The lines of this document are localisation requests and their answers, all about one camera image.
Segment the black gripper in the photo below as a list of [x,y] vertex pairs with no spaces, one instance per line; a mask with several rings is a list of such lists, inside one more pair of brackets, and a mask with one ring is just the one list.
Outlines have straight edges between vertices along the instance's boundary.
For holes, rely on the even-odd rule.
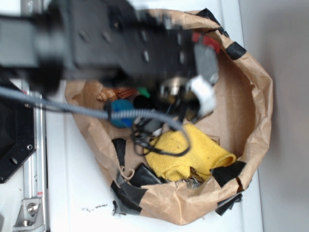
[[198,106],[210,114],[216,106],[217,42],[173,24],[168,14],[135,12],[135,88],[145,87],[163,104]]

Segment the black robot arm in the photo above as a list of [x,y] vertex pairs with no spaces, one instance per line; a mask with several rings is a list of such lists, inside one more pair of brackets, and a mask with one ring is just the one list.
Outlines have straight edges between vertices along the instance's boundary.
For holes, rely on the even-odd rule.
[[126,0],[53,0],[40,14],[0,17],[0,76],[24,78],[43,94],[62,79],[145,87],[203,117],[215,108],[218,81],[205,38]]

